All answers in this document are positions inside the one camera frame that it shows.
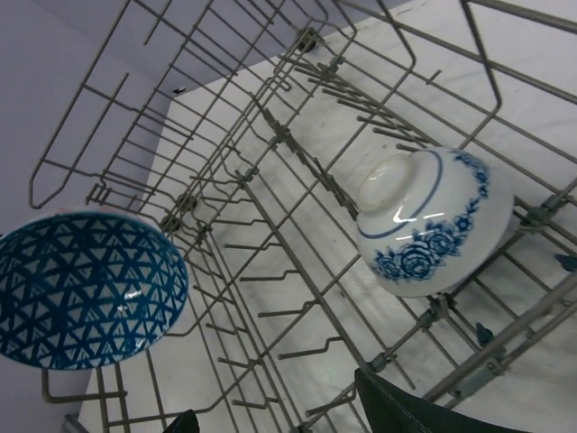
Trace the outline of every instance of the dishwasher rack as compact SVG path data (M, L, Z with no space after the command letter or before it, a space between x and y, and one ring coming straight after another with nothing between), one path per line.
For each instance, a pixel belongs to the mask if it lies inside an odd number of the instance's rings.
M286 377L281 366L283 363L290 363L290 360L324 353L340 356L342 352L337 351L342 345L354 364L368 365L384 377L395 371L404 380L401 386L415 390L416 381L403 366L405 359L400 349L416 336L425 336L450 367L442 378L427 387L423 397L454 408L494 378L506 374L523 353L577 309L577 302L571 300L572 290L577 286L574 263L577 261L577 234L575 227L565 224L570 218L559 217L561 214L570 215L575 210L577 199L572 196L572 192L577 186L577 177L569 179L563 185L555 185L515 161L498 146L481 138L482 131L489 125L498 124L499 127L518 134L526 142L531 142L531 145L537 146L543 152L563 160L563 164L571 165L575 172L577 153L549 143L530 133L525 127L510 122L505 116L499 116L499 110L505 95L503 83L521 83L535 92L547 94L547 97L569 105L577 105L577 96L554 83L531 77L525 72L492 60L483 44L484 37L475 14L481 9L491 10L495 14L508 16L511 22L525 20L535 26L549 27L555 32L573 34L577 33L577 23L499 0L462 0L460 4L464 21L476 47L476 51L468 51L460 45L398 21L382 0L363 2L364 5L369 3L371 4L365 7L349 0L234 0L239 14L244 14L246 19L252 21L252 31L246 32L245 29L236 29L229 24L230 16L221 15L216 0L206 2L194 25L188 29L169 18L168 11L172 0L167 0L161 9L152 7L144 0L126 0L32 175L32 207L42 208L50 204L74 179L96 178L94 187L88 191L87 204L117 207L149 219L180 249L188 263L192 280L196 282L190 287L189 296L190 307L196 319L186 331L174 331L165 338L179 339L191 332L202 333L219 391L213 404L204 408L192 408L199 414L201 424L205 414L219 405L225 405L230 417L229 431L249 431L240 428L237 423L239 408L243 410L243 416L251 425L250 431L261 431L259 422L255 420L258 417L268 417L272 423L274 429L267 431L353 431L351 428L339 430L335 417L352 419L357 426L355 429L369 431L352 384L335 392L332 399L318 401L315 407L302 410L295 403L294 392L285 384ZM149 43L155 32L162 28L172 31L180 40L178 52L167 65L160 82L151 89L148 100L135 106L127 104L122 95L128 74L114 92L99 88L93 82L92 76L110 41L126 25L125 17L127 11L131 10L138 10L153 20L152 29L144 44ZM243 57L232 54L219 41L211 39L206 29L203 30L203 20L207 20L209 16L227 26L231 34L246 44L247 52ZM392 59L386 50L377 51L363 42L358 36L362 29L356 24L359 17L371 18L375 23L386 25L389 35L396 38L388 43L402 46L408 61L403 63L401 60ZM289 29L296 38L294 41L286 43L278 36L276 29L281 25ZM344 25L349 26L347 30L343 30ZM204 41L211 41L212 46L219 50L203 48L203 44L197 42L200 37ZM261 51L259 41L263 37L275 41L277 50L283 54L271 58L269 53ZM330 37L340 42L327 43ZM469 62L474 68L483 70L490 84L486 93L493 97L492 107L485 108L439 84L438 78L443 76L444 71L437 70L432 75L419 72L419 62L414 50L414 46L419 43L436 46L438 50L446 51L460 61ZM352 49L361 52L367 62L377 60L388 64L397 71L397 78L389 80L390 76L385 74L375 76L360 62L349 60L348 55ZM311 60L311 56L317 51L323 51L324 61ZM247 63L251 56L267 64L266 74L251 72L251 65ZM217 74L222 79L222 86L214 90L207 83L199 81L200 78L189 75L182 65L191 60L201 62L207 70ZM239 81L243 70L248 71L246 75L256 83L256 90L244 88L244 84ZM204 111L197 111L193 106L182 102L187 94L186 88L177 88L172 92L167 90L166 83L174 74L179 75L190 88L204 91L204 95L210 99ZM356 78L349 78L354 74L357 74L355 77L363 76L368 79L371 87L364 88L355 81ZM470 110L475 113L475 126L463 129L458 121L437 113L419 102L418 97L412 97L411 90L415 83L419 83L419 88L426 87L427 91L437 92L439 97L451 99L456 112ZM248 97L249 102L237 103L233 98L229 98L231 89ZM295 94L298 94L298 98L290 99L291 95ZM61 131L68 123L74 122L78 101L86 95L95 100L95 106L100 104L103 108L78 154L72 155L73 158L67 161L59 161L53 154L64 140ZM170 110L164 116L153 104L158 98L172 101L171 107L176 106L197 120L194 123L182 124L179 118L171 115L174 112ZM306 132L297 129L298 119L305 116L303 113L313 98L320 98L327 107L346 107L353 125L350 138L338 143L338 149L334 151L330 161L318 159L313 150L303 143ZM424 114L428 119L426 124L421 126L414 122L410 111L401 113L392 108L393 101L400 101L421 115ZM214 112L211 112L215 105L227 106L227 109L235 114L235 118L229 124L219 123L213 116ZM127 123L124 137L114 154L110 155L106 166L96 174L83 170L79 162L85 157L87 150L94 147L95 136L105 128L105 120L110 116L111 107L131 113L133 120ZM417 301L396 299L413 324L403 330L401 337L389 341L390 338L374 325L374 320L358 305L352 294L357 282L347 279L347 275L357 264L362 266L360 256L357 253L351 254L347 256L345 263L335 265L332 258L319 251L309 239L310 231L301 226L302 223L298 222L295 214L304 202L313 203L318 211L317 217L322 218L323 225L330 225L334 230L338 230L340 242L354 249L352 228L357 208L353 191L343 187L338 176L333 174L335 164L346 161L346 158L350 157L347 151L354 149L355 144L358 144L358 137L367 132L376 142L380 139L395 142L397 149L403 152L444 145L439 134L435 134L435 128L431 129L432 133L427 132L427 126L431 124L441 125L459 137L455 147L472 152L486 152L485 154L508 165L526 182L535 185L534 188L544 193L539 196L542 197L540 201L517 195L513 218L515 221L508 237L476 272L457 287ZM162 133L159 132L161 127L164 128ZM214 130L219 139L211 138L212 135L206 133L206 130ZM167 155L160 151L160 147L158 150L148 148L134 138L137 132L156 137L161 142L171 143L174 145L174 152ZM179 139L169 138L169 133ZM250 141L257 143L258 151L255 151L254 145L245 151L243 146L248 136L251 137ZM126 157L124 152L127 150L133 154L149 154L155 161L162 161L163 168L155 169L153 164L147 182L128 177L125 167L137 166L139 162L132 157ZM183 159L194 163L183 162ZM269 167L287 170L301 186L298 197L290 200L289 204L282 200L285 193L282 185L270 180L274 173L266 169L267 163ZM45 199L38 199L37 190L41 183L39 173L47 168L59 170L64 178L52 194ZM174 174L176 169L186 173L186 176ZM167 188L166 182L176 187ZM328 210L333 205L338 207L337 211ZM243 219L245 212L251 217ZM261 231L265 227L267 235L252 235L250 230L255 226ZM287 226L292 227L289 235L284 231ZM247 230L247 242L233 244L227 241L227 230L238 227ZM546 281L517 256L520 251L524 252L531 248L531 245L535 245L537 238L541 245L548 245L545 249L550 249L549 255L558 260L553 260L556 266L555 275L558 275L556 279ZM301 253L297 253L295 243L307 245L310 255L304 258ZM242 256L242 262L236 266L231 265L230 252L238 252ZM261 270L258 275L255 275L256 271L247 271L251 269L255 258L262 258L264 254L273 255L273 252L284 254L284 268ZM522 311L516 311L506 299L501 298L499 287L491 287L484 279L495 266L503 262L515 267L521 275L519 278L523 278L527 286L540 291L535 301ZM326 279L322 285L311 275L311 266L325 272ZM253 288L266 282L280 281L275 287L283 290L284 283L293 278L298 279L298 284L307 289L308 298L301 308L255 311L248 306L245 289L247 284ZM371 284L374 290L380 290L376 281ZM461 298L472 285L483 293L496 309L508 316L509 321L502 328L487 326L482 321L476 324L479 320L468 318L469 313L461 309ZM367 336L366 341L353 336L356 333L352 334L349 325L343 322L342 311L336 311L335 303L345 305L347 314L356 317L355 320L361 324ZM213 313L216 309L221 311L222 320L215 319ZM300 321L319 315L328 320L333 332L333 336L326 338L324 345L273 356L274 349L293 327ZM270 326L270 320L274 318L289 318L291 321L282 322L284 325L276 333L276 337L264 338L263 330ZM210 329L213 334L206 336L203 331L205 328ZM469 353L465 357L455 359L451 349L445 347L446 333L452 333L452 336L460 338L466 345ZM228 343L223 342L226 338L236 340L244 359L227 355ZM214 355L214 347L219 347L220 356ZM146 356L150 368L158 415L134 417L129 414L126 401L131 395L124 388L123 363L111 367L114 368L117 385L115 389L105 387L103 371L96 369L98 391L82 396L52 396L49 386L50 373L44 370L44 397L48 402L54 403L99 401L105 431L120 431L116 430L117 428L122 431L137 431L138 426L149 421L159 421L166 428L178 413L166 411L163 407L151 356L152 349L143 356ZM223 371L222 367L228 369L226 375L229 380L226 380L224 375L221 377L219 372ZM348 374L352 381L353 371ZM248 381L252 381L258 388L258 401L244 397L243 387ZM119 418L111 418L111 402L119 405Z

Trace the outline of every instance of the rack wheel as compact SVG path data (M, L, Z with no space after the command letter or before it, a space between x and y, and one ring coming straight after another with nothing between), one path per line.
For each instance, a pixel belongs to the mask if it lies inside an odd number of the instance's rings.
M160 230L166 235L172 235L174 232L178 231L182 227L180 218L174 215L166 215L160 221Z
M192 212L197 207L198 201L189 194L180 194L176 205L181 213Z
M320 34L312 27L299 30L297 33L297 49L307 54L316 47L318 41L322 41Z

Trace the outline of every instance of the blue and white bowl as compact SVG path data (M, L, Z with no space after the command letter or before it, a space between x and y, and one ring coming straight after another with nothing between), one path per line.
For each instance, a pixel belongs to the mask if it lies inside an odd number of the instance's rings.
M390 293L431 295L486 260L507 229L513 201L505 173L467 152L396 154L361 185L359 252Z
M0 238L0 354L55 370L117 363L158 341L187 294L186 265L155 228L46 216Z

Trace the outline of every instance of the blue stripe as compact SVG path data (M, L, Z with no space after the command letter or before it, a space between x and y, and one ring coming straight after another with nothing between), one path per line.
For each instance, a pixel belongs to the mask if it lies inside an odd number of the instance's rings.
M423 150L421 152L429 152L435 156L436 161L438 163L438 170L436 173L435 183L433 183L433 187L431 188L431 191L426 196L425 201L423 202L423 204L421 206L419 206L417 208L417 210L415 212L413 212L413 215L411 215L408 219L412 219L412 218L417 217L417 215L421 213L423 208L426 205L428 205L429 201L431 201L431 198L436 193L436 190L439 187L439 182L441 181L441 178L443 177L443 160L441 160L441 157L434 151ZM406 221L404 223L401 223L401 224L395 226L394 228L391 228L389 231L384 232L384 233L380 233L378 235L369 235L368 233L364 233L360 227L359 227L359 233L362 235L362 237L366 237L367 239L381 239L382 237L387 237L389 235L392 235L393 233L397 232L398 230L400 230L401 228L403 228L404 226L406 226L410 222L411 221Z

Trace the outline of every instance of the blue geometric bowl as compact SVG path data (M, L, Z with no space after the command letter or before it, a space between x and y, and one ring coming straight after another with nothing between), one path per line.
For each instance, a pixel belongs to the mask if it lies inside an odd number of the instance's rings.
M187 294L182 256L151 226L49 216L0 238L0 355L54 370L117 363L158 341Z

